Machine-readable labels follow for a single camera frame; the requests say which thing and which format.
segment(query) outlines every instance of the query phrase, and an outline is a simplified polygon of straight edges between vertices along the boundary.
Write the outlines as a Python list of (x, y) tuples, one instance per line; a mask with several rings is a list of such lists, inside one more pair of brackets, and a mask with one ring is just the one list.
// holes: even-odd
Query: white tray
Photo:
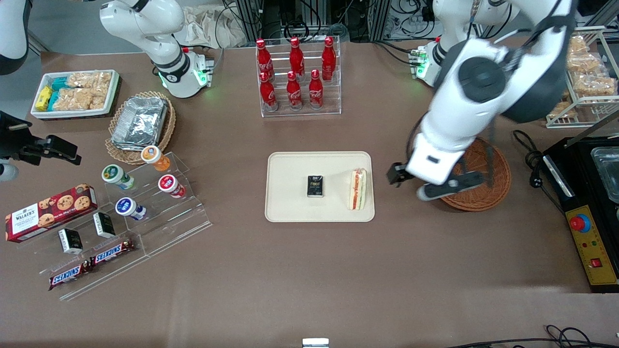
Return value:
[[(365, 207), (348, 209), (351, 173), (368, 172)], [(309, 175), (322, 175), (321, 198), (307, 197)], [(269, 156), (264, 216), (271, 222), (368, 222), (374, 219), (372, 161), (363, 151), (274, 152)]]
[[(38, 111), (35, 108), (35, 104), (37, 103), (37, 99), (41, 91), (45, 87), (45, 85), (51, 85), (52, 81), (57, 77), (69, 77), (73, 72), (110, 72), (112, 74), (112, 80), (110, 81), (110, 88), (108, 89), (108, 95), (105, 97), (105, 104), (103, 104), (102, 109), (94, 109), (94, 110), (79, 110), (79, 111)], [(41, 78), (41, 83), (39, 84), (39, 88), (37, 89), (37, 94), (35, 94), (35, 99), (32, 102), (32, 107), (30, 109), (30, 113), (32, 116), (40, 119), (40, 120), (56, 120), (63, 118), (81, 118), (81, 117), (93, 117), (98, 115), (105, 115), (110, 112), (112, 107), (112, 103), (114, 101), (114, 95), (116, 94), (116, 88), (118, 87), (118, 78), (119, 75), (115, 70), (86, 70), (86, 71), (66, 71), (66, 72), (51, 72), (49, 74), (43, 75)]]

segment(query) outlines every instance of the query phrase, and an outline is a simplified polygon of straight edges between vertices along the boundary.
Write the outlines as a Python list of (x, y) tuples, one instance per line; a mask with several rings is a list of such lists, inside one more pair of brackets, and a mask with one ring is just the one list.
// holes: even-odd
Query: emergency stop button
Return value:
[(578, 232), (587, 233), (591, 229), (591, 221), (584, 214), (578, 214), (569, 220), (569, 226)]

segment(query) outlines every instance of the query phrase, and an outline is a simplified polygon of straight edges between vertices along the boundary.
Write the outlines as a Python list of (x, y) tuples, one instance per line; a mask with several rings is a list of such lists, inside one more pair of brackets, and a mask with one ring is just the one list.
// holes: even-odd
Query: black box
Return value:
[(58, 231), (58, 237), (60, 237), (60, 244), (63, 246), (63, 252), (67, 254), (79, 254), (84, 250), (82, 239), (79, 237), (77, 231), (63, 228)]
[(308, 176), (308, 197), (323, 197), (322, 175)]
[(116, 235), (114, 233), (112, 218), (108, 214), (96, 212), (92, 217), (95, 220), (95, 228), (97, 229), (97, 234), (99, 236), (103, 238), (111, 238)]

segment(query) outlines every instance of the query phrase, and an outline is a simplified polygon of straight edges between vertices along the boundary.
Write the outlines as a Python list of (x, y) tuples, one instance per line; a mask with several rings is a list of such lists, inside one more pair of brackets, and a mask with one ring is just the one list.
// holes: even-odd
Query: red button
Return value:
[(591, 259), (591, 267), (593, 268), (602, 267), (602, 262), (600, 261), (600, 259)]
[(569, 225), (577, 231), (582, 231), (585, 228), (584, 219), (580, 216), (574, 216), (573, 218), (571, 218), (569, 220)]

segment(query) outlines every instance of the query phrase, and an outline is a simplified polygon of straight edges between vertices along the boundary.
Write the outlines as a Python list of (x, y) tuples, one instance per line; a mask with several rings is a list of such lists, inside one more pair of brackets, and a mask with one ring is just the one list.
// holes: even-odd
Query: yellow control panel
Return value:
[(617, 284), (617, 276), (591, 217), (589, 206), (565, 213), (578, 254), (591, 285)]

